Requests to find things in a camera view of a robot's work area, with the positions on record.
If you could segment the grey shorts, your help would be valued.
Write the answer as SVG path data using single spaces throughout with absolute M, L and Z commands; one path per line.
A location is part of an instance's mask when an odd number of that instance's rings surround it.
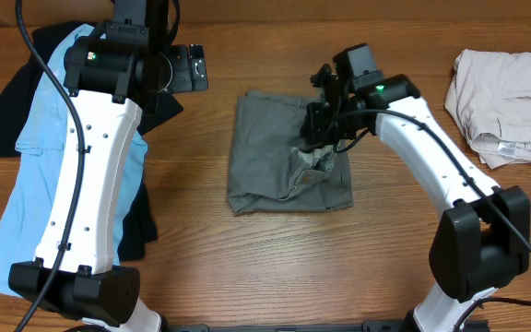
M 237 99 L 227 187 L 234 214 L 353 206 L 348 155 L 331 146 L 301 151 L 307 105 L 319 100 L 258 90 Z

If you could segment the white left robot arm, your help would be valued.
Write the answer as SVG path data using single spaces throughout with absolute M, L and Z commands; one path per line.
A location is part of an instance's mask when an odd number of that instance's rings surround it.
M 54 87 L 67 107 L 53 208 L 34 256 L 14 264 L 12 291 L 77 322 L 80 331 L 165 331 L 140 299 L 140 274 L 115 264 L 114 216 L 132 138 L 144 113 L 208 87 L 204 50 L 178 45 L 180 4 L 118 1 L 112 18 L 78 38 Z

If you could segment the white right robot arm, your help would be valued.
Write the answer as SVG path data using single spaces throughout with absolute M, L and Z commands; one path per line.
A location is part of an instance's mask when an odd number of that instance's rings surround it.
M 433 118 L 419 89 L 386 77 L 368 44 L 338 53 L 312 75 L 322 98 L 307 107 L 301 137 L 313 150 L 341 148 L 371 133 L 408 166 L 435 206 L 439 224 L 429 262 L 435 279 L 425 300 L 398 320 L 368 321 L 365 331 L 486 331 L 472 310 L 525 273 L 530 202 L 474 167 Z

